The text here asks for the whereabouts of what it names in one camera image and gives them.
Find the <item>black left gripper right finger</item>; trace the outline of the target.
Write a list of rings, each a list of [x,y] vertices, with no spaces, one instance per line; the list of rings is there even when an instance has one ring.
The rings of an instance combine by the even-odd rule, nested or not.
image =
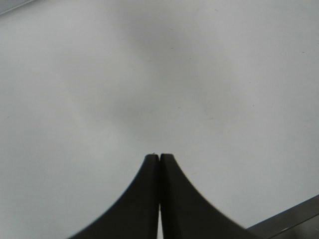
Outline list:
[[[255,239],[212,206],[187,179],[172,154],[160,156],[160,211],[165,239]]]

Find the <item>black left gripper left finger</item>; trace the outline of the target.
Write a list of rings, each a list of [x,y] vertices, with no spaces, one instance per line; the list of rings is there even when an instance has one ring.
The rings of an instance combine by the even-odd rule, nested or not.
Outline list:
[[[121,197],[72,239],[156,239],[159,219],[160,162],[148,154]]]

